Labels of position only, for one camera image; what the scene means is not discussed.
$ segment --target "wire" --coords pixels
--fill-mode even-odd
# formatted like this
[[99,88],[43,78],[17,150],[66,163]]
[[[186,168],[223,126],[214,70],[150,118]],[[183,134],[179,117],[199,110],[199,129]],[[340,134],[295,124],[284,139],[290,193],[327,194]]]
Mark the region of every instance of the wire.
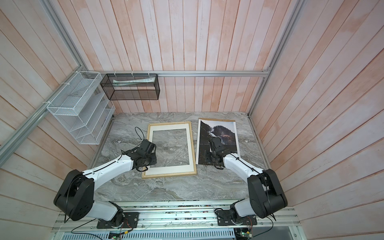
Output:
[[72,229],[71,233],[74,233],[74,234],[88,234],[88,235],[92,235],[92,236],[97,237],[98,239],[103,240],[101,237],[99,237],[99,236],[97,236],[97,235],[95,235],[95,234],[86,233],[86,232],[73,232],[76,228],[79,228],[79,227],[81,227],[81,226],[84,226],[85,224],[90,223],[91,221],[88,221],[88,222],[86,222],[86,223],[84,223],[84,224],[82,224],[82,225],[80,225],[80,226],[78,226],[78,227],[75,227],[74,229]]
[[272,227],[270,228],[270,229],[268,229],[267,231],[265,231],[265,232],[262,232],[262,233],[259,233],[259,234],[256,234],[255,236],[253,236],[253,237],[257,237],[257,236],[259,236],[259,235],[261,235],[261,234],[263,234],[263,233],[266,233],[266,232],[268,232],[269,230],[271,230],[272,228],[273,228],[273,221],[272,221],[272,219],[270,219],[269,217],[266,217],[266,218],[268,218],[269,220],[271,220],[271,222],[272,222]]
[[[140,130],[141,134],[143,134],[143,139],[141,139],[140,135],[137,133],[136,128],[138,128],[138,129]],[[140,138],[141,141],[145,139],[145,137],[144,137],[144,133],[143,133],[143,131],[141,131],[141,129],[140,129],[139,127],[135,127],[135,132],[136,132],[136,134],[139,136],[139,138]]]

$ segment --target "photograph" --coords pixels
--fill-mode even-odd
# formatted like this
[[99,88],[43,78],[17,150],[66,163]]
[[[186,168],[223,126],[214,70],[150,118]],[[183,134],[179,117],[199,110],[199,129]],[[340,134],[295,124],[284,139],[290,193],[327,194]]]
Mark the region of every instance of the photograph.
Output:
[[240,156],[234,120],[199,118],[196,164],[214,165],[214,162],[207,161],[205,157],[207,153],[211,152],[209,140],[212,137],[219,137],[225,147]]

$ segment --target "gray marble surface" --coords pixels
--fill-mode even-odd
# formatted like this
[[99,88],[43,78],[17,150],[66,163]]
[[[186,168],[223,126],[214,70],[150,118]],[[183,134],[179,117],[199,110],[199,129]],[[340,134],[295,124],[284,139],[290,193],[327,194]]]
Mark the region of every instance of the gray marble surface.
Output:
[[[256,144],[248,116],[245,113],[130,113],[119,114],[115,118],[110,134],[106,140],[96,166],[106,163],[120,155],[120,149],[127,150],[140,143],[134,128],[141,128],[147,136],[149,123],[156,122],[192,122],[192,135],[196,153],[198,118],[232,119],[236,121],[241,157],[256,167],[265,169],[260,150]],[[166,166],[166,158],[179,158],[180,152],[170,151],[171,143],[179,136],[176,132],[160,133],[157,157],[158,165]],[[248,197],[247,184],[234,172],[218,170],[214,166],[197,165],[197,175],[181,177],[163,177],[154,179],[141,178],[135,170],[121,174],[103,184],[95,192],[95,200],[103,201],[137,201],[137,200],[215,200],[241,199]]]
[[157,163],[151,167],[188,165],[187,131],[185,129],[153,131]]

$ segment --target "marble table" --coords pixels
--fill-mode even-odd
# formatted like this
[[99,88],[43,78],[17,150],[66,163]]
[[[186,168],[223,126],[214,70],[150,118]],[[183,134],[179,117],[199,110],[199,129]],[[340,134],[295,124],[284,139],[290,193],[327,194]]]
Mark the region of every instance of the marble table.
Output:
[[[254,166],[265,169],[265,165],[249,125],[248,116],[240,112],[225,113],[129,113],[116,116],[109,136],[96,165],[106,163],[140,143],[134,128],[142,129],[145,137],[149,123],[192,122],[192,135],[196,153],[197,125],[199,118],[232,119],[236,121],[241,157]],[[169,133],[169,141],[177,139],[177,133]],[[166,157],[159,157],[158,166],[166,166],[165,159],[176,158],[164,142],[158,147]],[[247,184],[234,172],[218,170],[214,166],[197,164],[197,175],[181,177],[141,178],[141,173],[132,170],[103,184],[95,192],[95,200],[102,201],[154,201],[154,200],[218,200],[248,197]]]

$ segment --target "picture frame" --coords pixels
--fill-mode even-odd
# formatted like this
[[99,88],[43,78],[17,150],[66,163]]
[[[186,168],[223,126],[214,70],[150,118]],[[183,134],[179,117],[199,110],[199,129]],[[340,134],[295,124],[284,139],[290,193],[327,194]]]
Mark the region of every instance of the picture frame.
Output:
[[[214,163],[206,163],[205,160],[201,160],[204,153],[202,151],[209,151],[210,147],[208,145],[207,139],[203,140],[201,139],[201,129],[202,129],[202,121],[205,123],[208,123],[212,126],[227,126],[228,129],[230,129],[230,132],[233,133],[232,141],[230,148],[233,148],[233,151],[236,151],[238,156],[240,157],[240,147],[237,137],[237,130],[236,130],[236,121],[235,120],[229,120],[229,119],[213,119],[213,118],[199,118],[198,128],[197,128],[197,146],[196,146],[196,164],[205,164],[205,165],[214,165]],[[220,134],[217,134],[218,137],[221,138],[222,142],[224,141],[223,137]]]
[[153,142],[153,132],[163,130],[176,130],[185,129],[187,135],[187,146],[188,146],[188,165],[180,166],[168,166],[168,167],[151,167],[148,166],[148,170],[142,173],[143,179],[157,178],[157,177],[175,177],[175,176],[186,176],[196,175],[196,160],[195,151],[192,137],[192,124],[190,121],[186,122],[164,122],[164,123],[151,123],[148,125],[147,139]]

